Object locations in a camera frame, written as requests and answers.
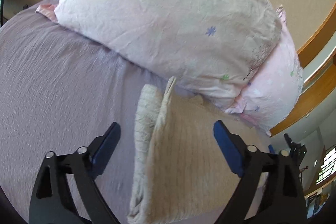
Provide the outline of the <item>cream cable knit sweater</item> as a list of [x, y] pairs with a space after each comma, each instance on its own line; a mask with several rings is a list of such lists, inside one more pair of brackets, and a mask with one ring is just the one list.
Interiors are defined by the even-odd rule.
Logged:
[[267, 136], [239, 118], [222, 113], [200, 96], [142, 88], [134, 123], [134, 176], [129, 223], [213, 223], [233, 195], [232, 173], [213, 133], [222, 121], [246, 144], [267, 151]]

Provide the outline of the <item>pink pillow with flower print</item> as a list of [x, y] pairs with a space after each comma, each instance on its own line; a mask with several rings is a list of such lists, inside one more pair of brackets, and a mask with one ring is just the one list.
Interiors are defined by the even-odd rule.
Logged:
[[286, 24], [286, 12], [282, 6], [276, 12], [282, 25], [278, 44], [234, 103], [225, 110], [267, 135], [271, 135], [270, 129], [293, 110], [303, 89], [303, 69]]

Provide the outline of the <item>lavender bed sheet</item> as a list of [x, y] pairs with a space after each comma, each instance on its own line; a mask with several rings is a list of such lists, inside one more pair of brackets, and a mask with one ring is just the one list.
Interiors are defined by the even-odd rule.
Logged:
[[[179, 96], [200, 96], [169, 79]], [[145, 85], [164, 90], [169, 79], [52, 22], [36, 6], [10, 19], [1, 28], [1, 188], [19, 215], [29, 221], [46, 153], [74, 153], [116, 122], [120, 140], [95, 183], [118, 221], [129, 223], [139, 97]], [[256, 214], [265, 180], [261, 174], [246, 216]], [[78, 213], [87, 214], [74, 176], [67, 181]]]

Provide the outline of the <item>pink pillow with tree print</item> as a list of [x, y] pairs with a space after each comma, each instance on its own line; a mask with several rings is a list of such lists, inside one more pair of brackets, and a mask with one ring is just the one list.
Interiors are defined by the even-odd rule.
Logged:
[[54, 12], [61, 26], [224, 109], [281, 34], [269, 0], [59, 0]]

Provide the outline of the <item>wooden window frame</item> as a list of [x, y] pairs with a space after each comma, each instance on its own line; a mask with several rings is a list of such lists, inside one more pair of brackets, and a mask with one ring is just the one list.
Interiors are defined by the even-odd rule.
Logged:
[[298, 57], [303, 66], [303, 90], [287, 118], [270, 130], [272, 136], [308, 116], [335, 89], [335, 7], [298, 50]]

